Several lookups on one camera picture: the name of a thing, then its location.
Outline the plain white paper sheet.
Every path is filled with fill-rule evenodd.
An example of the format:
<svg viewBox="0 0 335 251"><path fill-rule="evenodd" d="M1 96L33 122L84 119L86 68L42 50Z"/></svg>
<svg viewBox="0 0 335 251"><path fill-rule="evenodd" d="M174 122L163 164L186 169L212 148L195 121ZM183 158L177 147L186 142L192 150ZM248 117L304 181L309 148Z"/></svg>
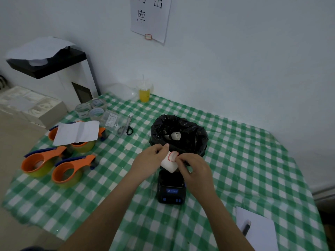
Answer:
<svg viewBox="0 0 335 251"><path fill-rule="evenodd" d="M250 228L246 234L255 251L279 251L274 222L241 207L236 207L236 224L243 232L247 223Z"/></svg>

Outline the empty clear plastic bag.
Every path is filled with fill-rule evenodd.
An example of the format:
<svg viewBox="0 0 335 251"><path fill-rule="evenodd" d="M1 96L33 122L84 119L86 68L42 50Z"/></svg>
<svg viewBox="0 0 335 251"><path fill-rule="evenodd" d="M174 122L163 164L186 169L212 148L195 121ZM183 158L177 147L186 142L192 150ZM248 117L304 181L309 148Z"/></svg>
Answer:
<svg viewBox="0 0 335 251"><path fill-rule="evenodd" d="M138 90L122 83L108 85L105 87L105 91L121 101L139 100Z"/></svg>

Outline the black label printer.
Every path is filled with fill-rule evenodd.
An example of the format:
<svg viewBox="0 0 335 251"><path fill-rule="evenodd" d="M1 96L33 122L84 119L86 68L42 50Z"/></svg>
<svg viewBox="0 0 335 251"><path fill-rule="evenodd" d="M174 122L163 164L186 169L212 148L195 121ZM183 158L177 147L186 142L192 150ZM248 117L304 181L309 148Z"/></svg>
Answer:
<svg viewBox="0 0 335 251"><path fill-rule="evenodd" d="M180 172L159 171L156 194L158 202L182 205L186 200L186 190L185 181Z"/></svg>

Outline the yellow drink cup with straw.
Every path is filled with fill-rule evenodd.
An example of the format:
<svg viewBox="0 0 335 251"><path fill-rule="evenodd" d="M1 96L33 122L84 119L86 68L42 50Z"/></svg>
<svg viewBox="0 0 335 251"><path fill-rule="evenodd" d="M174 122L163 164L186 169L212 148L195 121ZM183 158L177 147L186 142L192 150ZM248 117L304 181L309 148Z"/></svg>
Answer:
<svg viewBox="0 0 335 251"><path fill-rule="evenodd" d="M136 88L139 92L139 99L141 102L148 102L150 99L150 93L153 91L153 83L146 79L144 74L142 74L142 79L136 82Z"/></svg>

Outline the green checked tablecloth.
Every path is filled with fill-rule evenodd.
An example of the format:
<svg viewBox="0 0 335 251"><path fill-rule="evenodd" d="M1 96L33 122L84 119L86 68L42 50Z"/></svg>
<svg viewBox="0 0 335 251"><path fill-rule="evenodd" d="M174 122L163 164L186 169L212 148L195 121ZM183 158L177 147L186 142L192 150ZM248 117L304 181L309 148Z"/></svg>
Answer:
<svg viewBox="0 0 335 251"><path fill-rule="evenodd" d="M20 223L36 225L66 240L129 171L138 153L149 147L150 128L163 114L203 126L209 136L204 160L212 170L216 193L235 218L236 207L274 222L279 251L328 251L319 212L293 158L269 132L153 95L149 102L120 101L110 93L108 108L133 114L131 136L110 134L89 154L99 165L79 183L63 189L51 172L32 178L16 173L2 206ZM217 250L203 208L189 192L183 205L157 201L157 177L137 189L110 250Z"/></svg>

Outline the folded white paper sheet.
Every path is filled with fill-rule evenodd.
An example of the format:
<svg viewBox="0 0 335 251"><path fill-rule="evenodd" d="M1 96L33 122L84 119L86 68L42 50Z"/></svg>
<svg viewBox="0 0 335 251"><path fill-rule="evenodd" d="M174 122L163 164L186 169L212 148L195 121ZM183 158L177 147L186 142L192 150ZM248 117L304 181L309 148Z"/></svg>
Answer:
<svg viewBox="0 0 335 251"><path fill-rule="evenodd" d="M99 121L60 123L53 141L54 146L90 142L98 139Z"/></svg>

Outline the person's left forearm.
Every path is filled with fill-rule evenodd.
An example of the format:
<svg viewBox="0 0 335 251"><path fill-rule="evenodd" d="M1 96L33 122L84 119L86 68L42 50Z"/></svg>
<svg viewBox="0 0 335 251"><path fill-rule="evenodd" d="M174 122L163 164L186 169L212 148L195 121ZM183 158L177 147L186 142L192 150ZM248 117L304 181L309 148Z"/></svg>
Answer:
<svg viewBox="0 0 335 251"><path fill-rule="evenodd" d="M132 168L58 251L108 251L136 189L154 172Z"/></svg>

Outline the white label roll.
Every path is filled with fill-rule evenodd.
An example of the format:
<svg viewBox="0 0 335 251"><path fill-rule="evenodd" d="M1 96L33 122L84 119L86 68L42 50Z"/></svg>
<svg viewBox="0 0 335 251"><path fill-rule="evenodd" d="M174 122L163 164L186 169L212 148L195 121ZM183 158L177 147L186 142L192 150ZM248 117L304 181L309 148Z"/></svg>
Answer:
<svg viewBox="0 0 335 251"><path fill-rule="evenodd" d="M179 152L177 151L169 152L162 160L160 166L168 172L174 173L178 168L178 165L176 163L176 158L178 157L178 155Z"/></svg>

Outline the white paper on machine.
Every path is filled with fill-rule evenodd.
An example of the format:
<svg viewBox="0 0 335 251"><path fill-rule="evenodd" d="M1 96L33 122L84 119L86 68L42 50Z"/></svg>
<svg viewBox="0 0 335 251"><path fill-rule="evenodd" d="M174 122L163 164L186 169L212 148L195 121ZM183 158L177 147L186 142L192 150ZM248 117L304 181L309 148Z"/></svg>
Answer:
<svg viewBox="0 0 335 251"><path fill-rule="evenodd" d="M7 51L5 59L27 60L31 66L43 66L60 50L73 45L75 43L53 36L38 37L22 46L10 49Z"/></svg>

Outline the black bin bag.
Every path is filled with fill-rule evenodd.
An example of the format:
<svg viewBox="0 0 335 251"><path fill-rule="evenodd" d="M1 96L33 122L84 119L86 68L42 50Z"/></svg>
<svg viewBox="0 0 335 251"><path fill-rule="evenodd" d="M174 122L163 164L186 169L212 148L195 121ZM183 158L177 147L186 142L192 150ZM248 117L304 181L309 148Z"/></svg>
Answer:
<svg viewBox="0 0 335 251"><path fill-rule="evenodd" d="M181 139L179 141L169 141L165 139L165 135L179 131ZM161 115L151 126L151 137L149 144L166 143L169 144L169 151L177 151L179 154L193 153L198 154L202 158L205 155L209 136L204 127L188 121L175 115Z"/></svg>

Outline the person's left hand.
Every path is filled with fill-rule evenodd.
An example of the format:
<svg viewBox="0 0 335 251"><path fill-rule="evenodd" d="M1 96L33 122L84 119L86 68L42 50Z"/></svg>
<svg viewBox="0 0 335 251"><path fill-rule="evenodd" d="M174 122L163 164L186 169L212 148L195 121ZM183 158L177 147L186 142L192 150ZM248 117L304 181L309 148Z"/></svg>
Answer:
<svg viewBox="0 0 335 251"><path fill-rule="evenodd" d="M132 163L130 175L139 181L144 181L160 167L157 162L157 145L150 146L137 155Z"/></svg>

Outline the clear tape roll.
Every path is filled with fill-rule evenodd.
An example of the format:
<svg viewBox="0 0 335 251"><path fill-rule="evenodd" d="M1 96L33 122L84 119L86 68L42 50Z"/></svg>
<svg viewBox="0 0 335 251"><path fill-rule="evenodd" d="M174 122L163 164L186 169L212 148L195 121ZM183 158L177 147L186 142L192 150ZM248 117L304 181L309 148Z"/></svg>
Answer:
<svg viewBox="0 0 335 251"><path fill-rule="evenodd" d="M89 117L91 121L100 121L105 113L105 110L103 108L92 108L89 111Z"/></svg>
<svg viewBox="0 0 335 251"><path fill-rule="evenodd" d="M92 109L94 109L94 108L101 108L103 110L107 109L107 102L106 102L106 100L104 100L102 98L93 99L91 101L90 105L91 105Z"/></svg>
<svg viewBox="0 0 335 251"><path fill-rule="evenodd" d="M92 109L90 103L82 103L75 107L74 111L77 113L78 118L85 119L89 117L90 110Z"/></svg>

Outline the person's right hand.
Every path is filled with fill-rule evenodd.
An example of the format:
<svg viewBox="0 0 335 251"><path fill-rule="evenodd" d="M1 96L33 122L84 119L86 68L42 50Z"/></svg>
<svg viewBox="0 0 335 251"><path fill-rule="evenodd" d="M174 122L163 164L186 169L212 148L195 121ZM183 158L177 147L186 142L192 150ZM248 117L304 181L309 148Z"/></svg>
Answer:
<svg viewBox="0 0 335 251"><path fill-rule="evenodd" d="M207 203L215 193L212 171L198 154L184 153L178 156L187 168L186 186L200 204Z"/></svg>

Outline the person's right forearm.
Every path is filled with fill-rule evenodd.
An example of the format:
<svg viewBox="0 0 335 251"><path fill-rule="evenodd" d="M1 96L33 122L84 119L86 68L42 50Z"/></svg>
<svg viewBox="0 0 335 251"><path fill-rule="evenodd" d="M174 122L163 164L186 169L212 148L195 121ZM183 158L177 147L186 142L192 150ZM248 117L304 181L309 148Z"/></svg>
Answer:
<svg viewBox="0 0 335 251"><path fill-rule="evenodd" d="M219 251L255 251L215 192L193 195L207 216Z"/></svg>

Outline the white and black machine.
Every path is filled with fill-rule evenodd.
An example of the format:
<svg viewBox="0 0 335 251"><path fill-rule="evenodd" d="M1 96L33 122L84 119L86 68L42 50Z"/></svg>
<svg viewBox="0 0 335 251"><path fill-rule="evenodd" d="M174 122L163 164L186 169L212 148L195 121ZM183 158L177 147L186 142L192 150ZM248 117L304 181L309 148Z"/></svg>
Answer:
<svg viewBox="0 0 335 251"><path fill-rule="evenodd" d="M47 59L43 66L31 66L28 60L7 59L9 66L21 76L18 85L34 92L63 101L68 110L101 95L94 79L88 55L69 46Z"/></svg>

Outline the black handled scissors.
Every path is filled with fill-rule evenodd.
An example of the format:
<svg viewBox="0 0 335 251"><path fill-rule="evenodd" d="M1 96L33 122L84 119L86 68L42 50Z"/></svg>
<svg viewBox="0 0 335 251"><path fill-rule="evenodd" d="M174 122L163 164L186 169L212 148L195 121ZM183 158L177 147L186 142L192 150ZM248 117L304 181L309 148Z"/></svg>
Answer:
<svg viewBox="0 0 335 251"><path fill-rule="evenodd" d="M130 122L132 121L132 118L133 118L132 115L128 116L126 124L118 128L117 135L121 137L123 135L130 136L133 134L133 128L130 126Z"/></svg>

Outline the white paper wall sign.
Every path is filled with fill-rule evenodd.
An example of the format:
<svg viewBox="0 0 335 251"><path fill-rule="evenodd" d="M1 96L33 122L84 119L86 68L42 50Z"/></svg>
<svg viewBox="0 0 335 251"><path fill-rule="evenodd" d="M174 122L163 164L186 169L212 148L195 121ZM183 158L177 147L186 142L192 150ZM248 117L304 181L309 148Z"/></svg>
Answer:
<svg viewBox="0 0 335 251"><path fill-rule="evenodd" d="M165 43L172 0L130 0L131 31Z"/></svg>

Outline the clear plastic bag with cards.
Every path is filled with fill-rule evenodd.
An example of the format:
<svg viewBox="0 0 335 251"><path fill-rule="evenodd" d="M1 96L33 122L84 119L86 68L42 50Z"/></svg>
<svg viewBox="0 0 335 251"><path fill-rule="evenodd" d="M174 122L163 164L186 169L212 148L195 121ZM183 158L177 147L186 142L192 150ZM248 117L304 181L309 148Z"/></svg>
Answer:
<svg viewBox="0 0 335 251"><path fill-rule="evenodd" d="M127 130L128 120L128 116L118 114L111 110L105 110L99 122L100 125L106 128L110 133L122 136Z"/></svg>

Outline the white foam packing box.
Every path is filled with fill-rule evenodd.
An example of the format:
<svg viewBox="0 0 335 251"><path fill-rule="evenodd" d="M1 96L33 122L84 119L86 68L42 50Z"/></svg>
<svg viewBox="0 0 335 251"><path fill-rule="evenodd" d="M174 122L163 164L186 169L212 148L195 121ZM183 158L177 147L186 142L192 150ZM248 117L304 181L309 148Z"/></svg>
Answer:
<svg viewBox="0 0 335 251"><path fill-rule="evenodd" d="M20 86L0 91L0 111L43 128L68 114L64 102Z"/></svg>

